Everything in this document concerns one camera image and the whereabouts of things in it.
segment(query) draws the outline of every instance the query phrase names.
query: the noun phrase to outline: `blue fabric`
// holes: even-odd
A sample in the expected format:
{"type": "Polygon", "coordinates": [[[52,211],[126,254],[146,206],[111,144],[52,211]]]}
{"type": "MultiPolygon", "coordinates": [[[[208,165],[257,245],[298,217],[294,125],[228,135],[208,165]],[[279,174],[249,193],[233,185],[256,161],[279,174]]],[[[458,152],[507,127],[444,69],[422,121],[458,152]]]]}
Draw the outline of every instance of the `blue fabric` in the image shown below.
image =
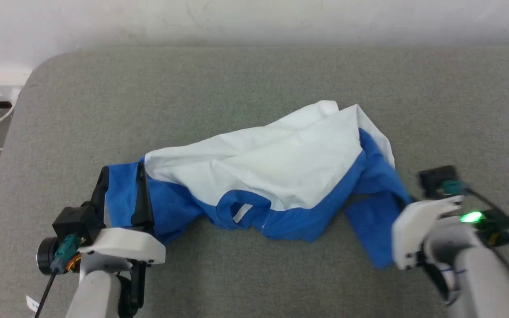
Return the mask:
{"type": "MultiPolygon", "coordinates": [[[[359,133],[362,153],[333,190],[311,209],[273,211],[268,199],[242,190],[228,191],[216,206],[212,206],[196,199],[183,185],[148,177],[158,239],[167,244],[182,235],[196,217],[206,215],[214,225],[224,229],[254,226],[271,239],[313,242],[349,195],[368,193],[372,195],[369,199],[352,204],[345,212],[373,265],[377,268],[389,265],[392,262],[391,226],[400,212],[395,197],[406,204],[410,198],[374,139],[362,129],[359,133]],[[253,207],[235,223],[232,218],[243,204],[253,207]]],[[[131,225],[137,193],[136,171],[137,163],[109,166],[106,198],[113,226],[131,225]]]]}

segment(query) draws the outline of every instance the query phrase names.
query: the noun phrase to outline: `white fabric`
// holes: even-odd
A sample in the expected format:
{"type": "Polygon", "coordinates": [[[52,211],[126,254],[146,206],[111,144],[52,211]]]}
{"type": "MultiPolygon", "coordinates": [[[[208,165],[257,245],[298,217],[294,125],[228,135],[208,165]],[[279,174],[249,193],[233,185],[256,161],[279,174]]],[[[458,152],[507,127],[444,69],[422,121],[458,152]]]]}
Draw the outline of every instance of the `white fabric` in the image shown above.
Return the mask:
{"type": "MultiPolygon", "coordinates": [[[[186,185],[209,205],[238,189],[266,197],[275,211],[309,209],[335,187],[361,153],[359,128],[373,137],[394,165],[388,139],[359,105],[339,111],[335,101],[320,101],[264,127],[151,151],[145,155],[145,168],[153,179],[186,185]]],[[[249,208],[244,207],[239,220],[249,208]]]]}
{"type": "Polygon", "coordinates": [[[243,204],[242,207],[237,211],[237,214],[233,217],[235,223],[239,223],[246,213],[252,208],[251,204],[243,204]]]}

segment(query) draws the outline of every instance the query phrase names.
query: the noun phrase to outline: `white wall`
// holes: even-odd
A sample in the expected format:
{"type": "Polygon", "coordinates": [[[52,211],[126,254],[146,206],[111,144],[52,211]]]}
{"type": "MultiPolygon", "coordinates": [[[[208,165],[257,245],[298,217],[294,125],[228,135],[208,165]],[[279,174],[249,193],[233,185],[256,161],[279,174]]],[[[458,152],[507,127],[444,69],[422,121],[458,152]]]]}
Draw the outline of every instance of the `white wall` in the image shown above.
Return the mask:
{"type": "Polygon", "coordinates": [[[509,44],[509,0],[0,0],[0,68],[101,46],[509,44]]]}

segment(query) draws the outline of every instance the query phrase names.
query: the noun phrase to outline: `green led light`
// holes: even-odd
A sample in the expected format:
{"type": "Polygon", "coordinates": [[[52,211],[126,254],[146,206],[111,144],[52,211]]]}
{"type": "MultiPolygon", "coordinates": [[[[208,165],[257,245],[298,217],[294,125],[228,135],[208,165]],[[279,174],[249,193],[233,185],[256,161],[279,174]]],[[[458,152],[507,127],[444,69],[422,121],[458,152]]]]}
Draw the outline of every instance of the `green led light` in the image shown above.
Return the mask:
{"type": "Polygon", "coordinates": [[[472,211],[471,213],[467,213],[464,216],[461,216],[461,222],[465,223],[474,223],[480,221],[482,219],[482,213],[480,211],[472,211]]]}

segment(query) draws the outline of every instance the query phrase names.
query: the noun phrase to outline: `gray fabric surface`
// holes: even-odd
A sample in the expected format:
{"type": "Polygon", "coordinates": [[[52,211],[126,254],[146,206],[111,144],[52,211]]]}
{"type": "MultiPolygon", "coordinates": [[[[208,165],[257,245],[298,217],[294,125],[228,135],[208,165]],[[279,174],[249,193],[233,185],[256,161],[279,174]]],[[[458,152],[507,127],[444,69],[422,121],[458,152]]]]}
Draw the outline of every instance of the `gray fabric surface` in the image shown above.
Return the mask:
{"type": "MultiPolygon", "coordinates": [[[[30,317],[34,262],[99,169],[152,149],[266,125],[320,99],[359,103],[416,173],[454,164],[509,211],[509,48],[115,49],[45,62],[18,101],[0,158],[0,317],[30,317]]],[[[503,249],[509,259],[509,247],[503,249]]],[[[344,215],[317,242],[271,241],[205,219],[147,273],[139,317],[442,317],[421,270],[374,270],[344,215]]],[[[59,276],[43,316],[65,314],[59,276]]]]}

